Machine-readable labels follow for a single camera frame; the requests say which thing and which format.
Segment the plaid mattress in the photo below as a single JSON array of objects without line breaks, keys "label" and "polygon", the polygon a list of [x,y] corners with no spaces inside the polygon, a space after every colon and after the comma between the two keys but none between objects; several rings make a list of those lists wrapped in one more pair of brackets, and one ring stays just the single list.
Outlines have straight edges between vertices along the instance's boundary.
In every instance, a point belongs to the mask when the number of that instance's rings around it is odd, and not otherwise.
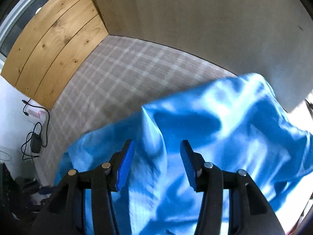
[{"label": "plaid mattress", "polygon": [[82,63],[51,110],[49,142],[34,159],[43,183],[82,134],[139,111],[141,105],[231,72],[174,48],[109,35]]}]

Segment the screw head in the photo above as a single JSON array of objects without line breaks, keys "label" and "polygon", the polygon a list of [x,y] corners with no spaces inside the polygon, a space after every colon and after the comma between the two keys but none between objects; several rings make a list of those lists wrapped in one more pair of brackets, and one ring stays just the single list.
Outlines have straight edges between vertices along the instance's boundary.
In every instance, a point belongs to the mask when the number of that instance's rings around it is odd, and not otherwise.
[{"label": "screw head", "polygon": [[110,163],[103,163],[103,164],[101,164],[101,167],[103,169],[109,169],[111,167],[111,164]]},{"label": "screw head", "polygon": [[70,169],[68,171],[68,175],[70,175],[70,176],[74,176],[75,174],[76,174],[76,170],[75,169]]},{"label": "screw head", "polygon": [[247,172],[246,172],[244,169],[240,169],[240,170],[238,170],[238,174],[239,174],[240,176],[246,176],[246,175],[247,175]]},{"label": "screw head", "polygon": [[206,168],[208,168],[208,169],[212,169],[213,168],[213,163],[211,163],[211,162],[205,162],[204,163],[204,167],[206,167]]}]

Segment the white cable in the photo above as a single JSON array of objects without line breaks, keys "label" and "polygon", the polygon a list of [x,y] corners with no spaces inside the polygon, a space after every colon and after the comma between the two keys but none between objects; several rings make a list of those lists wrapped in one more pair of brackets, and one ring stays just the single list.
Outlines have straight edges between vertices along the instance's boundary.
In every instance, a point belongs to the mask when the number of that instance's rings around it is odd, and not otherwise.
[{"label": "white cable", "polygon": [[0,158],[1,162],[10,162],[10,161],[12,161],[12,157],[8,153],[6,153],[6,152],[4,152],[2,150],[0,150],[0,153],[4,153],[4,154],[6,154],[6,155],[8,155],[10,157],[10,160],[4,160],[4,159]]}]

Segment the blue cloth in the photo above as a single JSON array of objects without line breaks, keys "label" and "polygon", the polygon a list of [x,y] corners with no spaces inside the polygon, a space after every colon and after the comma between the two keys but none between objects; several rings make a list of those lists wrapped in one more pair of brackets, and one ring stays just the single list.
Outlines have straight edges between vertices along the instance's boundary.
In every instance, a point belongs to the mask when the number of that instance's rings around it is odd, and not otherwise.
[{"label": "blue cloth", "polygon": [[[122,235],[193,234],[202,193],[189,186],[179,154],[183,139],[220,169],[247,170],[275,211],[313,170],[312,135],[289,123],[270,85],[252,73],[150,102],[141,112],[83,135],[64,153],[55,183],[72,167],[82,172],[108,161],[129,138],[135,141],[131,171],[112,196]],[[90,191],[86,194],[86,232],[93,234]]]}]

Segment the wooden panel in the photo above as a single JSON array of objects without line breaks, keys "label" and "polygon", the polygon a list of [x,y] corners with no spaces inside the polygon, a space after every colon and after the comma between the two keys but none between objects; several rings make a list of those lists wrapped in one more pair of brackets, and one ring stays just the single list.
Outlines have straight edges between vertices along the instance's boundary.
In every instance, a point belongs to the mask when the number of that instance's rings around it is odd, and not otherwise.
[{"label": "wooden panel", "polygon": [[313,22],[299,0],[97,0],[109,34],[258,72],[286,110],[313,86]]},{"label": "wooden panel", "polygon": [[16,88],[32,98],[57,55],[97,14],[93,0],[80,0],[65,12],[37,44],[18,78]]},{"label": "wooden panel", "polygon": [[15,86],[30,54],[48,29],[79,0],[49,0],[29,21],[14,43],[1,72]]},{"label": "wooden panel", "polygon": [[51,109],[80,64],[107,35],[100,15],[90,20],[54,60],[34,100]]}]

